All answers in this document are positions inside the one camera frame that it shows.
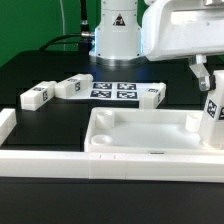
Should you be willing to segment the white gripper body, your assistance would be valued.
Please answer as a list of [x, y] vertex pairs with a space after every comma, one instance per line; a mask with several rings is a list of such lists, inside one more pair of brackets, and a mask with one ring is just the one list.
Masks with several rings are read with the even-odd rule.
[[224, 3], [155, 0], [142, 18], [143, 53], [150, 61], [224, 53]]

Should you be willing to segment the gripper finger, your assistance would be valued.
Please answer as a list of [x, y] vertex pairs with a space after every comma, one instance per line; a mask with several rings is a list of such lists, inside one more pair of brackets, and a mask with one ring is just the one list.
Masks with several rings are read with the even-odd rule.
[[198, 78], [199, 89], [210, 91], [214, 87], [214, 81], [205, 67], [207, 58], [204, 55], [194, 55], [188, 58], [188, 62], [191, 71]]

